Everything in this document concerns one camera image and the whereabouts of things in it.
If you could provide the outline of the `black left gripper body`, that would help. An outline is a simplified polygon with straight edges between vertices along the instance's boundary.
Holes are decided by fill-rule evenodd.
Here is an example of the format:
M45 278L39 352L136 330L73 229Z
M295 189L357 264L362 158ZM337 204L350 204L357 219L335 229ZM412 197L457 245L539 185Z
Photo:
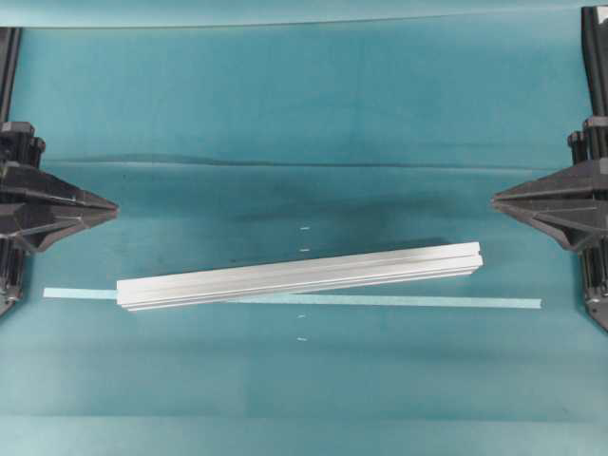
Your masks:
M38 235L52 225L48 174L38 168L7 161L1 165L1 237Z

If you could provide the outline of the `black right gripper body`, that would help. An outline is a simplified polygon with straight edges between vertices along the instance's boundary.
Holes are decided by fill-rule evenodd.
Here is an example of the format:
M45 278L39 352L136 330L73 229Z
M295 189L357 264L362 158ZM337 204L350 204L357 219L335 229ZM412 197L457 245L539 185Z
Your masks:
M578 201L570 243L572 247L588 247L607 237L607 164L579 163L569 171L576 179Z

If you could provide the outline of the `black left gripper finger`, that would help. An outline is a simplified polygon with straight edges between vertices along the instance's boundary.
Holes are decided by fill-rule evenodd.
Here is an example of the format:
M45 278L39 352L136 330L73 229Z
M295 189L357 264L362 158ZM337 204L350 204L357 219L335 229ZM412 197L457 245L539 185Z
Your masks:
M29 170L28 194L54 202L80 205L90 208L118 209L119 206L94 193L81 189L40 170Z
M25 204L14 213L14 246L44 252L56 242L115 219L119 207Z

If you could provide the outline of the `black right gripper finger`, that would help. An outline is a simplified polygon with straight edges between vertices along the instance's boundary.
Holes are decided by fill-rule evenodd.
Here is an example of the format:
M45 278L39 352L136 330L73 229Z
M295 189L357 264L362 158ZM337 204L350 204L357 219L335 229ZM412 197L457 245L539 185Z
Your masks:
M594 208L552 201L493 201L497 211L554 239L567 251L594 243Z
M528 180L496 193L491 204L524 201L570 201L578 198L578 167L576 165L535 180Z

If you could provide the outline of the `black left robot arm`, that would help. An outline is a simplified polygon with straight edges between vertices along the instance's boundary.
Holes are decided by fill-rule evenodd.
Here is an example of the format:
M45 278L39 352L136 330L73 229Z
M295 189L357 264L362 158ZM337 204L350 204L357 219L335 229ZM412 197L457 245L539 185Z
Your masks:
M40 169L30 123L1 124L1 239L32 254L118 216L119 206Z

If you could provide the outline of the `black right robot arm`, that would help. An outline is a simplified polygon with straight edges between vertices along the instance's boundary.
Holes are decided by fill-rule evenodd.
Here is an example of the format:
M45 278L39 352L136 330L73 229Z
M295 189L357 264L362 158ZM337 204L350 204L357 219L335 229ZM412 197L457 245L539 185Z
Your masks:
M607 119L588 118L568 145L572 166L502 191L491 204L578 253L607 237Z

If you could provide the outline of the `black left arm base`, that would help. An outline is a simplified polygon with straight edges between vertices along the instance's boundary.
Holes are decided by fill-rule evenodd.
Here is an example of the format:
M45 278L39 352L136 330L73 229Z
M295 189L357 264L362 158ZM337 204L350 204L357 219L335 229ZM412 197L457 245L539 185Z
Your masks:
M26 253L12 240L1 239L1 315L22 297L25 258Z

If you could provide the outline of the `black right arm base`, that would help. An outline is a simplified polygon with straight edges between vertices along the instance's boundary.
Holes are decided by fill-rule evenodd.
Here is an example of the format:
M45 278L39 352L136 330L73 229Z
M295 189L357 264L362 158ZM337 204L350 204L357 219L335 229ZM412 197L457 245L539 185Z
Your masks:
M585 310L607 331L607 249L585 249L580 260Z

